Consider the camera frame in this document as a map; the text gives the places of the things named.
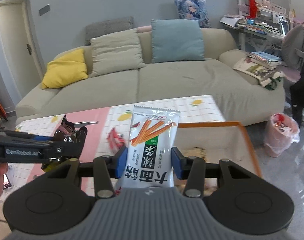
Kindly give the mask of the dark brown snack packet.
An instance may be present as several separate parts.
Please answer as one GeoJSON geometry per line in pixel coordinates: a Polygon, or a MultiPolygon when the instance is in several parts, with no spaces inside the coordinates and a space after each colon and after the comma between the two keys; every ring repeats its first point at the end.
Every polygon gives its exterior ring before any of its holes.
{"type": "Polygon", "coordinates": [[[74,123],[67,120],[64,116],[61,124],[53,135],[53,141],[77,142],[77,132],[74,123]]]}

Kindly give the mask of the red snack packet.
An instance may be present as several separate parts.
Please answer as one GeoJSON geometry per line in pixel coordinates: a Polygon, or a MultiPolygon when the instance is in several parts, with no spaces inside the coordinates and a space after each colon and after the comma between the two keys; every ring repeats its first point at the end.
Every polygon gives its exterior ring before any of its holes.
{"type": "Polygon", "coordinates": [[[123,146],[126,146],[123,134],[118,133],[115,127],[108,133],[107,141],[113,153],[117,153],[123,146]]]}

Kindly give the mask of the white breadstick snack packet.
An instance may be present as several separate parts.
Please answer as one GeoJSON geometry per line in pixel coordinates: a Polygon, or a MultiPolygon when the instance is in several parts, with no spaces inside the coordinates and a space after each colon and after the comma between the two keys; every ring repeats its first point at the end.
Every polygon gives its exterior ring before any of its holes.
{"type": "Polygon", "coordinates": [[[173,187],[171,148],[180,111],[134,106],[128,140],[128,156],[116,195],[123,189],[173,187]]]}

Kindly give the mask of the pink and white tablecloth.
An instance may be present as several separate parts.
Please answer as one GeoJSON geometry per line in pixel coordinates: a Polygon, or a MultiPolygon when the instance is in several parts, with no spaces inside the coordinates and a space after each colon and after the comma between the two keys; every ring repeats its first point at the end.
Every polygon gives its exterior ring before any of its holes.
{"type": "MultiPolygon", "coordinates": [[[[141,104],[147,107],[178,110],[181,113],[180,122],[219,122],[225,120],[210,95],[147,101],[141,104]]],[[[64,117],[76,126],[85,126],[88,133],[80,156],[80,161],[85,163],[95,157],[112,154],[107,140],[111,129],[115,128],[118,133],[123,135],[124,139],[128,139],[133,107],[132,104],[127,104],[19,121],[16,130],[52,136],[64,117]]]]}

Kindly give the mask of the orange cardboard box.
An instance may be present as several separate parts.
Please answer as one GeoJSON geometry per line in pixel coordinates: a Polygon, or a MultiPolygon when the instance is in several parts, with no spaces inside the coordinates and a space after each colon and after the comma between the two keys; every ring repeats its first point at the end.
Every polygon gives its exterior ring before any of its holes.
{"type": "Polygon", "coordinates": [[[212,164],[229,159],[262,177],[254,147],[239,122],[180,123],[173,146],[184,157],[199,157],[212,164]]]}

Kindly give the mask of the yellow cushion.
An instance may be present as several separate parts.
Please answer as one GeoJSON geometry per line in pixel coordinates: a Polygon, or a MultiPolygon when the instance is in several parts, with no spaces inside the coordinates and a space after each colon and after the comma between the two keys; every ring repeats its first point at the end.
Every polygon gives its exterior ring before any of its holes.
{"type": "Polygon", "coordinates": [[[88,77],[84,50],[81,48],[49,62],[41,88],[63,88],[88,77]]]}

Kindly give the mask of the beige sofa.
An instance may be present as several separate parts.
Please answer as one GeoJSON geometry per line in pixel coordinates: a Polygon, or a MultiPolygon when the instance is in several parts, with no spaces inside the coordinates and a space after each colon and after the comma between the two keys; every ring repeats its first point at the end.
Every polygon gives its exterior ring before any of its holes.
{"type": "Polygon", "coordinates": [[[33,88],[16,106],[17,121],[55,114],[126,105],[145,101],[211,95],[223,117],[251,125],[284,110],[283,83],[276,89],[261,87],[258,80],[238,72],[234,65],[246,56],[229,31],[203,29],[203,61],[152,62],[151,32],[138,35],[142,68],[109,70],[98,75],[92,48],[84,46],[89,77],[64,88],[33,88]]]}

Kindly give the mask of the beige cushion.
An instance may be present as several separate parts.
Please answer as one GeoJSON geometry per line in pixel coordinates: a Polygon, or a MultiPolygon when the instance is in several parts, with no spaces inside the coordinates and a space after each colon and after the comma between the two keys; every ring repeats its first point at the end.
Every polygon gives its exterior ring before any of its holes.
{"type": "Polygon", "coordinates": [[[136,29],[91,39],[91,77],[145,67],[136,29]]]}

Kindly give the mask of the pink trash bag bin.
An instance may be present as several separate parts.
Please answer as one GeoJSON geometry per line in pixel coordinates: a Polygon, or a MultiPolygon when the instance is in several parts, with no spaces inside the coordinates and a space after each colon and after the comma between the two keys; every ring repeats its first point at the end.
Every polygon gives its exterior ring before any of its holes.
{"type": "Polygon", "coordinates": [[[273,114],[266,124],[264,148],[272,158],[279,157],[294,142],[300,141],[297,122],[284,113],[273,114]]]}

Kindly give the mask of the pink cushion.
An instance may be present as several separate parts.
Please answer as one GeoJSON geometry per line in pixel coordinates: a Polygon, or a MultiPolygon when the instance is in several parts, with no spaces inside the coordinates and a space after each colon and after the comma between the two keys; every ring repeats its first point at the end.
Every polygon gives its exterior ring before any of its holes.
{"type": "Polygon", "coordinates": [[[152,26],[146,25],[146,26],[138,27],[137,33],[146,33],[146,32],[150,32],[151,30],[152,30],[152,26]]]}

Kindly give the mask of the light blue cushion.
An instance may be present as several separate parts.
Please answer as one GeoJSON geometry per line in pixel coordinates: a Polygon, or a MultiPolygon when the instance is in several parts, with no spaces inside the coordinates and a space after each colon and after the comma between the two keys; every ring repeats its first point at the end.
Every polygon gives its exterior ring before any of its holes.
{"type": "Polygon", "coordinates": [[[204,41],[195,20],[151,21],[152,63],[204,60],[204,41]]]}

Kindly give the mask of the stack of books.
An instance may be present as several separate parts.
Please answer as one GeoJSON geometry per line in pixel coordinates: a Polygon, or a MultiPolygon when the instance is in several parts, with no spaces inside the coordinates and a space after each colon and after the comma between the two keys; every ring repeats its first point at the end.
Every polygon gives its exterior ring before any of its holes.
{"type": "Polygon", "coordinates": [[[251,59],[253,63],[266,67],[268,69],[275,69],[281,65],[281,58],[275,55],[263,52],[254,51],[247,53],[247,56],[251,59]]]}

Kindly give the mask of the cluttered desk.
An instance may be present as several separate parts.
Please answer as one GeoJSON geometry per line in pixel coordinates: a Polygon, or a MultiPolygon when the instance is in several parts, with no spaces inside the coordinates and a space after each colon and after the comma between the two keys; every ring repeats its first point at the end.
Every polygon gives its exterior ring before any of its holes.
{"type": "Polygon", "coordinates": [[[271,0],[237,0],[237,6],[238,14],[224,15],[220,23],[237,33],[239,49],[278,53],[291,29],[286,8],[271,0]]]}

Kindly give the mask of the grey office chair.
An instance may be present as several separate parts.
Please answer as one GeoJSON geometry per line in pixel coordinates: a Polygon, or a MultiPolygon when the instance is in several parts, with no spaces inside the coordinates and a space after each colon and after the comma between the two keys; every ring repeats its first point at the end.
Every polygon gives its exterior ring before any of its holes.
{"type": "Polygon", "coordinates": [[[304,62],[304,25],[297,25],[286,34],[281,54],[286,64],[282,71],[288,81],[297,82],[304,62]]]}

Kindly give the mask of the grey wall switch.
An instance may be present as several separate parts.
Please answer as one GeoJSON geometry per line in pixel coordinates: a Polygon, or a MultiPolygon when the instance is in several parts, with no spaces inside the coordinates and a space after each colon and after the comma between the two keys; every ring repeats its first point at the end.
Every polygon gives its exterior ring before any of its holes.
{"type": "Polygon", "coordinates": [[[51,10],[51,6],[50,6],[50,4],[47,4],[46,6],[39,9],[39,15],[42,16],[42,15],[46,14],[47,12],[49,12],[50,10],[51,10]]]}

